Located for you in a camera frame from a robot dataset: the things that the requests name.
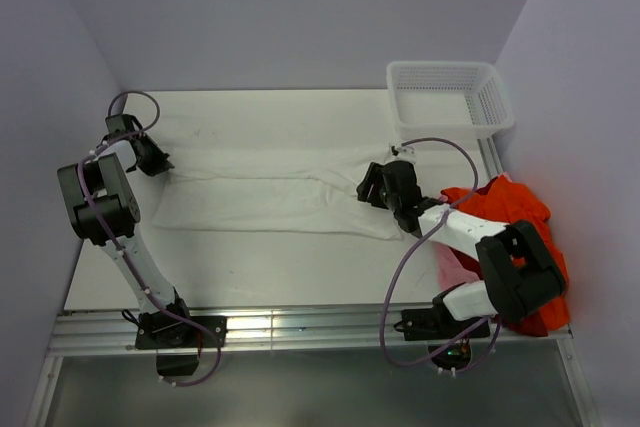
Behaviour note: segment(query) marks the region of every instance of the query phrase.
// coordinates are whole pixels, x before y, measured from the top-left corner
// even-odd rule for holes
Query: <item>folded cloth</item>
[[[176,149],[153,224],[167,229],[349,233],[399,239],[356,186],[388,147],[325,151]]]
[[[468,193],[468,189],[457,187],[442,191],[442,194],[447,197],[448,203],[453,203]],[[467,214],[497,222],[530,221],[542,237],[568,286],[569,274],[564,256],[554,245],[551,239],[551,229],[547,224],[551,212],[526,185],[511,182],[507,176],[501,175],[493,179],[486,187],[479,189],[469,200],[459,204],[457,208]],[[475,272],[482,278],[478,261],[461,252],[454,251],[454,253],[465,269]],[[538,312],[527,317],[524,321],[508,325],[508,327],[527,335],[546,336],[548,330],[557,330],[568,322],[569,308],[564,296],[562,296],[542,306]]]

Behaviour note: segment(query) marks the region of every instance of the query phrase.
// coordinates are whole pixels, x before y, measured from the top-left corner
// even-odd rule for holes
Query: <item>laundry basket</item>
[[[387,88],[401,139],[486,139],[513,125],[496,69],[484,62],[392,62]]]

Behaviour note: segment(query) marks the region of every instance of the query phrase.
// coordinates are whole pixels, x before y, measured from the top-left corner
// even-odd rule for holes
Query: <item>orange garment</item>
[[[447,196],[447,202],[449,203],[455,202],[468,193],[469,189],[460,189],[458,187],[442,191],[442,194]],[[476,192],[469,200],[458,205],[457,209],[476,217],[497,222],[512,223],[518,220],[531,222],[536,227],[540,237],[542,237],[562,275],[564,275],[568,287],[569,274],[567,273],[564,256],[553,244],[551,230],[547,225],[551,212],[546,205],[533,195],[526,185],[511,182],[506,176],[502,175],[493,179],[485,189]],[[543,305],[538,313],[548,330],[559,329],[569,322],[569,309],[564,296]],[[525,319],[523,321],[524,325],[520,326],[521,328],[515,326],[514,330],[523,331],[523,333],[529,333],[530,335],[541,335],[539,331],[535,333],[529,331],[528,326],[538,323],[532,317]]]

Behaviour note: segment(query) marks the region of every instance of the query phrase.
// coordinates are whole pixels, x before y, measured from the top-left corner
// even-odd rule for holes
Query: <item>white cloth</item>
[[[350,233],[399,239],[391,212],[356,186],[388,147],[325,151],[176,149],[153,224],[167,229]]]

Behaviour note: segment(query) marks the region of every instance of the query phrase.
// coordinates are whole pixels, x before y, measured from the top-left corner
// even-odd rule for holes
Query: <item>wall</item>
[[[497,62],[507,168],[553,211],[583,366],[605,425],[640,422],[640,2],[528,0]]]
[[[525,0],[71,0],[125,87],[381,87],[391,60],[494,62]]]
[[[0,424],[21,425],[78,246],[56,169],[103,133],[118,91],[68,0],[0,0]]]

